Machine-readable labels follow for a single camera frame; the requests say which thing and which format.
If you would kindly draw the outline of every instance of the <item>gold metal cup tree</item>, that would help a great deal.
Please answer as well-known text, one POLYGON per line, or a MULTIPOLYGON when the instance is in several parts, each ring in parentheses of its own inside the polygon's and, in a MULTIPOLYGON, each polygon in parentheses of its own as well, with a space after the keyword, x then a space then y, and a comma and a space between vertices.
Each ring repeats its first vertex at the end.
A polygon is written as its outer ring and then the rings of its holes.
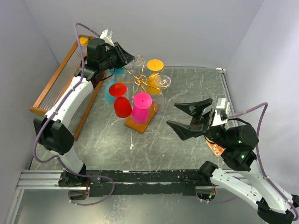
MULTIPOLYGON (((155 78, 164 70, 164 64, 162 61, 158 59, 153 59, 148 61, 147 66, 148 69, 153 71, 153 73, 146 77, 144 72, 144 66, 145 66, 145 60, 141 56, 136 56, 138 59, 142 60, 142 71, 141 74, 136 75, 133 74, 132 71, 125 68, 128 74, 130 74, 134 80, 133 81, 120 81, 120 83, 133 83, 137 85, 136 90, 133 93, 133 98, 138 93, 138 91, 142 91, 145 93, 148 93, 150 95, 157 95, 160 93, 161 88, 156 84, 155 78)), ((128 119, 125 122, 125 125, 132 128, 135 131, 138 131, 140 133, 144 133, 146 127, 149 125, 150 121, 154 117, 155 113, 157 112, 157 105, 153 103, 151 107, 149 108, 149 118, 145 124, 136 124, 131 117, 128 117, 128 119)))

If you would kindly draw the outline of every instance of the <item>yellow object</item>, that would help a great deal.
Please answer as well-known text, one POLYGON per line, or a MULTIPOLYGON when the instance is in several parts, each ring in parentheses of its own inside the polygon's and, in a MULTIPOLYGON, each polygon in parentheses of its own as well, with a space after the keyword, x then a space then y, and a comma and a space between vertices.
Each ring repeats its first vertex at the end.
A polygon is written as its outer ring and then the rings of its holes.
MULTIPOLYGON (((153 74, 151 74, 146 82, 147 85, 150 85, 152 87, 155 87, 155 88, 160 88, 159 86, 157 86, 156 82, 155 82, 155 78, 156 77, 153 77, 151 78, 152 76, 154 76, 156 74, 156 72, 154 72, 153 74)), ((157 95, 159 94, 160 90, 157 90, 157 89, 154 89, 154 88, 151 88, 150 86, 147 86, 147 89, 146 89, 146 92, 148 94, 151 94, 151 95, 157 95)))
POLYGON ((164 63, 158 59, 153 59, 147 63, 147 66, 151 71, 160 71, 164 68, 164 63))
MULTIPOLYGON (((152 87, 155 87, 155 88, 160 88, 159 86, 157 86, 156 82, 155 82, 155 78, 156 77, 153 77, 155 74, 157 74, 157 71, 160 71, 163 69, 164 67, 164 64, 162 61, 158 60, 158 59, 153 59, 153 60, 150 60, 148 63, 147 63, 147 66, 148 66, 148 69, 153 71, 153 74, 151 74, 148 79, 147 79, 147 82, 146 84, 147 85, 150 85, 152 87)), ((159 94, 160 90, 157 90, 155 88, 151 88, 150 86, 147 86, 147 90, 146 92, 148 94, 151 94, 151 95, 157 95, 159 94)))
POLYGON ((82 46, 86 46, 88 44, 88 42, 89 42, 89 39, 87 37, 84 37, 84 36, 80 37, 80 44, 82 46))

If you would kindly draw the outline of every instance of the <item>red cup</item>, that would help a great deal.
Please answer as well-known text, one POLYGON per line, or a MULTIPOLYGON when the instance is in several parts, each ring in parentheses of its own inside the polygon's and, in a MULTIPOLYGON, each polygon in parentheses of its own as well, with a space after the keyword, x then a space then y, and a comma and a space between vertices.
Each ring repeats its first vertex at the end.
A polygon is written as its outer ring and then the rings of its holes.
POLYGON ((125 97, 118 97, 114 102, 114 111, 117 117, 127 118, 132 113, 130 101, 125 97))
POLYGON ((110 88, 109 88, 109 93, 113 97, 121 97, 125 95, 127 92, 127 87, 123 83, 114 83, 110 88))

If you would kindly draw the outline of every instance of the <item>white wall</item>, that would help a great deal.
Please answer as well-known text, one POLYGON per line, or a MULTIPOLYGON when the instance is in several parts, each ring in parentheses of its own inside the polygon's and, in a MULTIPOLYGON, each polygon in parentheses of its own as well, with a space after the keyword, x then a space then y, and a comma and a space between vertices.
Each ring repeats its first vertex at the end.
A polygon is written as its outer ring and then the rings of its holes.
POLYGON ((0 0, 0 223, 32 158, 33 105, 57 62, 22 0, 0 0))
MULTIPOLYGON (((263 101, 260 134, 268 174, 299 195, 299 1, 265 0, 226 73, 235 111, 263 101)), ((261 110, 244 116, 257 126, 261 110)))
POLYGON ((59 62, 75 41, 73 24, 79 21, 99 33, 110 27, 114 41, 146 60, 227 67, 263 0, 25 2, 59 62))

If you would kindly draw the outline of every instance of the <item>orange circuit board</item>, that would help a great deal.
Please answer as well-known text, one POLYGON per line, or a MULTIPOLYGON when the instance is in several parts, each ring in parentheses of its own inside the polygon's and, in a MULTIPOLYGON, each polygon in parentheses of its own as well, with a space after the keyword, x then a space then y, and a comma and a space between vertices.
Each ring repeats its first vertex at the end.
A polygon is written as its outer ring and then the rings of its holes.
POLYGON ((214 153, 214 155, 216 157, 221 156, 221 154, 224 152, 224 148, 218 146, 215 143, 210 143, 209 140, 206 140, 207 145, 210 147, 210 149, 212 150, 212 152, 214 153))

